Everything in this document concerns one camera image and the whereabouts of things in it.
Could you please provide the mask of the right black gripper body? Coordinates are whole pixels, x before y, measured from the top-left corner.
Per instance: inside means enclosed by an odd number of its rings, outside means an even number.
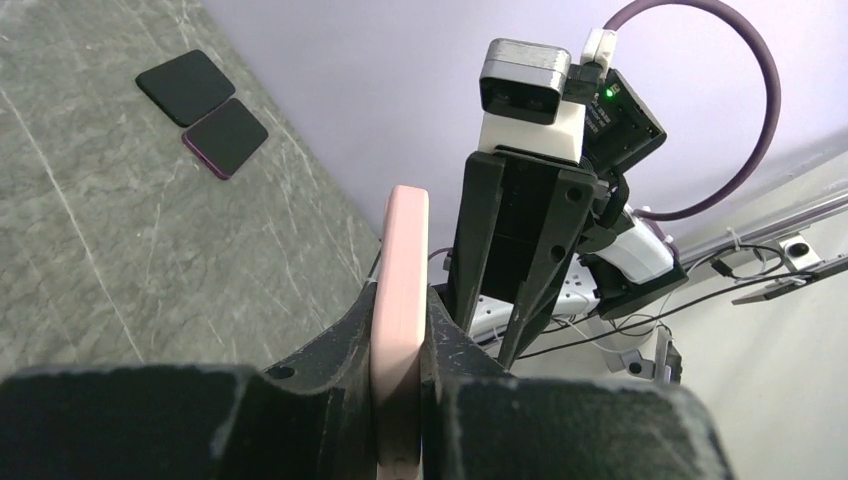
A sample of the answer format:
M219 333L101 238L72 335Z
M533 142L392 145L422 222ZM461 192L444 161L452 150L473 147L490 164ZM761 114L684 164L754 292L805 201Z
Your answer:
M557 172L564 167L574 167L594 174L592 203L598 178L592 169L567 161L508 151L497 151L495 156L505 160L505 170L493 236L493 297L514 303L532 262Z

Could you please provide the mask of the pink phone case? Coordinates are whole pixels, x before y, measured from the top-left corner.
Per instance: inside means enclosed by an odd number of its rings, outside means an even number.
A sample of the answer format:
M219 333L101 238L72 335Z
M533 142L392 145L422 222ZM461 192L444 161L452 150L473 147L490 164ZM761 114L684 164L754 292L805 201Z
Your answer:
M387 202L370 333L370 386L379 479L416 479L427 308L429 195L398 185Z

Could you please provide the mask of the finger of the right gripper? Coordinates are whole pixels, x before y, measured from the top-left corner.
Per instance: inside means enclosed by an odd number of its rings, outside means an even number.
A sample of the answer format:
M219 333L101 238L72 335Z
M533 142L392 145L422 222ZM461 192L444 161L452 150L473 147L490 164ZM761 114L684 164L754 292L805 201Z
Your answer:
M471 318L478 302L503 196L505 160L474 152L466 163L445 290L453 318Z
M589 213L596 177L564 167L557 172L550 204L526 279L519 287L497 360L510 369L550 322L576 243Z

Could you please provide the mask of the black phone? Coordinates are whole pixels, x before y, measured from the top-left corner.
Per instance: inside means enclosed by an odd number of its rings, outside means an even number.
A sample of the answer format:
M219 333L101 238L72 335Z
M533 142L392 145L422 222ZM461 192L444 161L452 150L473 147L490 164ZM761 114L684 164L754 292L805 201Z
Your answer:
M236 92L221 69L198 49L138 74L135 83L180 127L196 123Z
M219 179L230 179L269 138L255 115L237 98L228 99L188 128L183 144Z

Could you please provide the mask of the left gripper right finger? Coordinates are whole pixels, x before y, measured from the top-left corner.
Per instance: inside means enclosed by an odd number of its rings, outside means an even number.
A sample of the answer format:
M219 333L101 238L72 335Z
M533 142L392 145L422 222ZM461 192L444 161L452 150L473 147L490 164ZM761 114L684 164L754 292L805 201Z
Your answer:
M521 378L427 292L427 479L731 479L710 414L678 385Z

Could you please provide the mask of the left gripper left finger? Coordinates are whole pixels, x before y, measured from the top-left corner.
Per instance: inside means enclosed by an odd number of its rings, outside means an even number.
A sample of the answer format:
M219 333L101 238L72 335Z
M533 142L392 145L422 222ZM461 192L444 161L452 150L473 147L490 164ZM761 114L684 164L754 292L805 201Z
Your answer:
M5 479L372 479L374 285L296 353L230 364L41 366L1 384Z

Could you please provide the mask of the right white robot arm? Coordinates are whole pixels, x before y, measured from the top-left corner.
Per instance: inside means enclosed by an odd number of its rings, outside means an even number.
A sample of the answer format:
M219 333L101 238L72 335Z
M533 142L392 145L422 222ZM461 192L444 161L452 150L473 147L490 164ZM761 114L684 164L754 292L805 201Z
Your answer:
M628 206L626 170L666 135L618 71L574 65L553 86L485 73L480 89L507 127L465 163L442 295L460 328L481 298L503 302L498 360L511 366L554 316L620 318L686 281Z

